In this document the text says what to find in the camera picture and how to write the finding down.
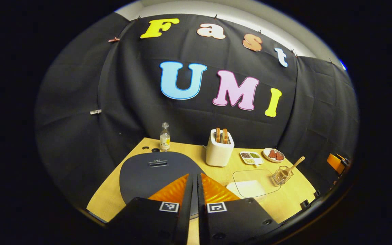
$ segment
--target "toast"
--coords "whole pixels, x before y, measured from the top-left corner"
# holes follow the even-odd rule
[[[224,129],[223,136],[224,136],[224,142],[223,143],[227,144],[228,143],[228,131],[226,129]]]
[[[216,142],[220,143],[220,141],[221,141],[221,129],[216,128]]]

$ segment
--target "white plate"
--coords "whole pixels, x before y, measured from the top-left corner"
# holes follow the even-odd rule
[[[271,157],[269,157],[269,154],[270,154],[270,151],[271,151],[271,150],[274,150],[275,153],[279,152],[280,154],[282,154],[283,160],[276,160],[276,158],[271,158]],[[278,151],[277,149],[266,148],[266,149],[263,150],[263,155],[264,155],[265,158],[267,158],[267,160],[272,161],[272,162],[274,162],[274,163],[280,163],[280,162],[282,162],[282,161],[285,160],[284,154],[283,154],[282,152]]]
[[[241,153],[247,153],[247,154],[249,154],[250,157],[243,157],[241,155]],[[258,155],[259,157],[252,157],[251,153]],[[259,166],[259,165],[263,164],[263,159],[261,158],[261,156],[258,153],[254,152],[254,151],[242,151],[242,152],[240,152],[240,157],[241,157],[241,159],[243,159],[245,164],[256,165],[256,166]]]

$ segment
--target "wire basket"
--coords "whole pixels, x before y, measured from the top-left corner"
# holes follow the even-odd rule
[[[281,186],[285,184],[291,176],[293,176],[293,171],[290,172],[290,175],[287,175],[287,166],[280,166],[279,169],[272,175],[273,183],[276,186]]]

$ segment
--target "clear container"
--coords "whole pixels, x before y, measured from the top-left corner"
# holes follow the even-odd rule
[[[160,149],[163,151],[170,150],[170,132],[168,131],[168,123],[163,122],[161,125],[162,131],[160,134]]]
[[[287,166],[280,166],[279,169],[272,175],[273,184],[275,186],[281,186],[285,184],[291,176],[293,176],[293,171],[290,172],[290,175],[287,175],[288,167]]]
[[[244,170],[233,173],[233,181],[227,185],[241,199],[253,197],[263,201],[267,194],[280,189],[271,181],[273,173],[268,169]]]

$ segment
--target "glass bottle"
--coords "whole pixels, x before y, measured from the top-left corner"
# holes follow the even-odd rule
[[[168,151],[170,149],[170,133],[168,131],[168,123],[163,122],[161,127],[163,130],[160,135],[160,149],[163,151]]]

